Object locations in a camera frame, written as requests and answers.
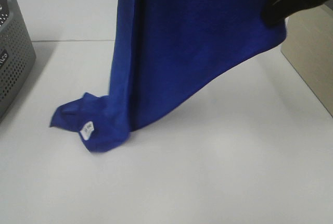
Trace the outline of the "grey perforated laundry basket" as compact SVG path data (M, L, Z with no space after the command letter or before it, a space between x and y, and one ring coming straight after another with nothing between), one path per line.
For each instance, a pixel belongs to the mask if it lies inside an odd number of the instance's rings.
M1 0L1 117L24 85L35 60L17 0Z

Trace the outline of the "beige plastic bin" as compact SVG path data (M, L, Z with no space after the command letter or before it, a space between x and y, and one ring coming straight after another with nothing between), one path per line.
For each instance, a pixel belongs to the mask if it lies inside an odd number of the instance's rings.
M288 17L281 52L332 115L332 0Z

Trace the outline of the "blue microfiber towel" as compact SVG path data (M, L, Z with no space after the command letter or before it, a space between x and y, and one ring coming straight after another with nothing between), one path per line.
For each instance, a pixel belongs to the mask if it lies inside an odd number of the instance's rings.
M178 107L210 81L286 38L267 27L265 0L118 0L109 93L85 93L50 121L106 152Z

